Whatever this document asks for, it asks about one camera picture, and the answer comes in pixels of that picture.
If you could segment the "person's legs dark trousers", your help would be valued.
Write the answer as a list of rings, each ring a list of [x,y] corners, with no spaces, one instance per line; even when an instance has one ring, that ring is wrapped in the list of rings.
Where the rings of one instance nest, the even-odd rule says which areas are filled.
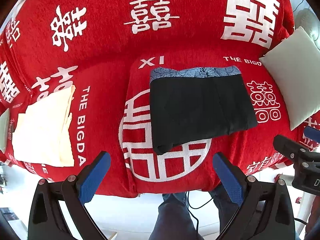
[[[238,205],[230,200],[222,184],[210,194],[219,210],[220,228],[223,231]],[[163,195],[163,203],[158,207],[158,217],[150,239],[202,239],[193,224],[185,197],[184,192]]]

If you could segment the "pale green pillow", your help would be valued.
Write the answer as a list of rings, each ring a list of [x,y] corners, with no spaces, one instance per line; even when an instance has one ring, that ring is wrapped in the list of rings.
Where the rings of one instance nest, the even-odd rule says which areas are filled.
[[[259,61],[283,96],[291,130],[319,111],[319,50],[302,27]]]

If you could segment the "white folded cloth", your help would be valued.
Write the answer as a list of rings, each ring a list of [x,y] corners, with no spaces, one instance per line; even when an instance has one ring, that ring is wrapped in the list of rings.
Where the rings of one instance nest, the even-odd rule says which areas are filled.
[[[15,159],[54,167],[73,167],[69,137],[75,86],[53,92],[18,115],[12,136]]]

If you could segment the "black pants blue waistband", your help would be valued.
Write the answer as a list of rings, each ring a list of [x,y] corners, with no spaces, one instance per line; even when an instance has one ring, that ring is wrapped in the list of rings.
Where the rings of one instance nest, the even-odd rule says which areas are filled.
[[[150,115],[157,155],[187,142],[230,135],[258,124],[236,66],[153,69]]]

